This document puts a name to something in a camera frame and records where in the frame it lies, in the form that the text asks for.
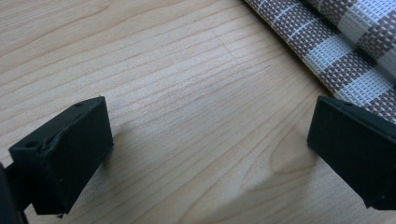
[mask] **wooden table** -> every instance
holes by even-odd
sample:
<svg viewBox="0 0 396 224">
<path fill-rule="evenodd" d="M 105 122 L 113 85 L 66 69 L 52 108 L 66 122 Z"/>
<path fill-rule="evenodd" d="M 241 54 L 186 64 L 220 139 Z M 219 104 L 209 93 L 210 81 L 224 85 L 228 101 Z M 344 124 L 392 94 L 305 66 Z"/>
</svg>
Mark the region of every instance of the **wooden table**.
<svg viewBox="0 0 396 224">
<path fill-rule="evenodd" d="M 241 0 L 0 3 L 1 162 L 69 105 L 107 99 L 115 147 L 63 219 L 379 223 L 306 146 L 323 87 Z"/>
</svg>

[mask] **black plastic block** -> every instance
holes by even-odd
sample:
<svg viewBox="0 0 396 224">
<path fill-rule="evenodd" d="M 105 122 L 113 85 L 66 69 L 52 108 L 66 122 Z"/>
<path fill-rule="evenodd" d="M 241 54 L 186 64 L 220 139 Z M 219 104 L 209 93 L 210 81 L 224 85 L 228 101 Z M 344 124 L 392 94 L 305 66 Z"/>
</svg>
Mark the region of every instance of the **black plastic block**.
<svg viewBox="0 0 396 224">
<path fill-rule="evenodd" d="M 72 105 L 9 149 L 39 215 L 68 213 L 113 147 L 105 97 Z"/>
<path fill-rule="evenodd" d="M 319 96 L 308 145 L 367 207 L 396 209 L 396 125 L 353 104 Z"/>
<path fill-rule="evenodd" d="M 8 184 L 7 172 L 0 163 L 0 223 L 27 223 L 26 216 L 17 209 L 12 196 L 12 191 Z"/>
</svg>

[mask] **checkered mat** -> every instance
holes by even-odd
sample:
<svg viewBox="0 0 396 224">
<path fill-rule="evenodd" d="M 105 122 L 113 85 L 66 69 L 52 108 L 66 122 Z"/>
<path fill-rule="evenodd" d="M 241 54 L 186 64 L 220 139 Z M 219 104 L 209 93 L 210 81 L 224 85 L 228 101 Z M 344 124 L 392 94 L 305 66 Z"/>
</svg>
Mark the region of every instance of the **checkered mat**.
<svg viewBox="0 0 396 224">
<path fill-rule="evenodd" d="M 336 98 L 396 123 L 396 1 L 246 1 Z"/>
</svg>

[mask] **striped placemat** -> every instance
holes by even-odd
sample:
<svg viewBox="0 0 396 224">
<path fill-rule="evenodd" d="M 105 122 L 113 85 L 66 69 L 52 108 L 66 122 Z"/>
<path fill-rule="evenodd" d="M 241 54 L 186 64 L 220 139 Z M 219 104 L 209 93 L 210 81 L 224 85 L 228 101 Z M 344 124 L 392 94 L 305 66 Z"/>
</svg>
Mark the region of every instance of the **striped placemat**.
<svg viewBox="0 0 396 224">
<path fill-rule="evenodd" d="M 350 41 L 396 77 L 395 0 L 308 0 Z"/>
<path fill-rule="evenodd" d="M 297 0 L 246 1 L 336 98 L 396 123 L 396 89 L 389 72 L 316 10 Z"/>
</svg>

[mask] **wood grain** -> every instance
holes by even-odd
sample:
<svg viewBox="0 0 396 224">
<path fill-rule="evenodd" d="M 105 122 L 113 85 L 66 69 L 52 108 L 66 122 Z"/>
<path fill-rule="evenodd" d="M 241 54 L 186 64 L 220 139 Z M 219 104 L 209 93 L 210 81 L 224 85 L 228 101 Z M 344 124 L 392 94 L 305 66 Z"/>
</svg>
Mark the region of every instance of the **wood grain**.
<svg viewBox="0 0 396 224">
<path fill-rule="evenodd" d="M 0 158 L 104 95 L 115 148 L 62 219 L 392 223 L 306 146 L 313 75 L 239 0 L 0 3 Z"/>
</svg>

